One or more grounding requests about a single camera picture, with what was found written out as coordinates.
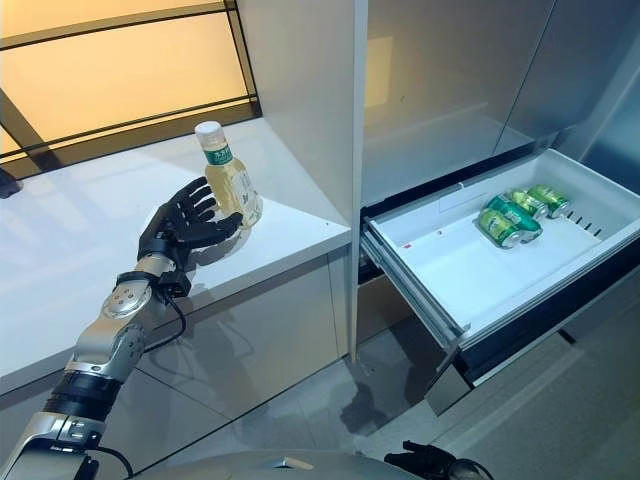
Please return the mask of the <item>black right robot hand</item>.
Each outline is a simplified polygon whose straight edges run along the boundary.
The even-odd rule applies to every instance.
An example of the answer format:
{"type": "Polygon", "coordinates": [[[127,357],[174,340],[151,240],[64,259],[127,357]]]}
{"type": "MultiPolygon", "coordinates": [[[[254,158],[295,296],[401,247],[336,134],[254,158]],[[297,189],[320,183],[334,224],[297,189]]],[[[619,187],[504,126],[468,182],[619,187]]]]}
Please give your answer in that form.
{"type": "Polygon", "coordinates": [[[423,478],[443,478],[456,457],[434,445],[424,445],[406,440],[404,453],[388,453],[384,462],[423,478]]]}

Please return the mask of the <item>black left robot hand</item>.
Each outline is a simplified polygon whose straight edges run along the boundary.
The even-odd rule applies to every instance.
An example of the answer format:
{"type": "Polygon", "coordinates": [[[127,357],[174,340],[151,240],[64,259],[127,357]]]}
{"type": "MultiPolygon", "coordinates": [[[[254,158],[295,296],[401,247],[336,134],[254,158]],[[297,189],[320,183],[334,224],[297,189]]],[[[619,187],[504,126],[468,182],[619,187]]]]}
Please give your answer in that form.
{"type": "Polygon", "coordinates": [[[243,215],[215,220],[216,198],[204,176],[178,190],[155,212],[141,234],[137,259],[161,254],[184,269],[193,250],[218,245],[240,228],[243,215]]]}

